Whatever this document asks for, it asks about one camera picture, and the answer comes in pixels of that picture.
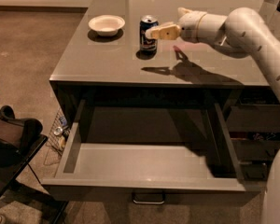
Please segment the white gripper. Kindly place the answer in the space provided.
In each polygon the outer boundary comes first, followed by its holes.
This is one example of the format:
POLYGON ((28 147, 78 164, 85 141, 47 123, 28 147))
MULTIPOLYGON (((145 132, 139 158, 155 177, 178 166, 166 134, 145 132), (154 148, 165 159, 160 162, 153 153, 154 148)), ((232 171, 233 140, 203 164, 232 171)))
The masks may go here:
POLYGON ((180 18, 178 21, 180 27, 173 22, 166 22, 147 29, 146 37, 157 40, 176 40, 180 36, 184 41, 197 43, 199 24, 206 13, 184 7, 179 7, 177 13, 180 18))

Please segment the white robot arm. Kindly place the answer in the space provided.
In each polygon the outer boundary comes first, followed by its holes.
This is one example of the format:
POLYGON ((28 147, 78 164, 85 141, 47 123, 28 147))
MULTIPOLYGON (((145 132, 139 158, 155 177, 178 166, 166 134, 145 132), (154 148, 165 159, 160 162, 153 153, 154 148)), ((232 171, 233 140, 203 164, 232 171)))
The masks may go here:
POLYGON ((178 22, 153 26, 146 37, 204 43, 231 57, 249 55, 280 103, 280 41, 258 12, 240 7, 222 16, 181 7, 178 15, 178 22))

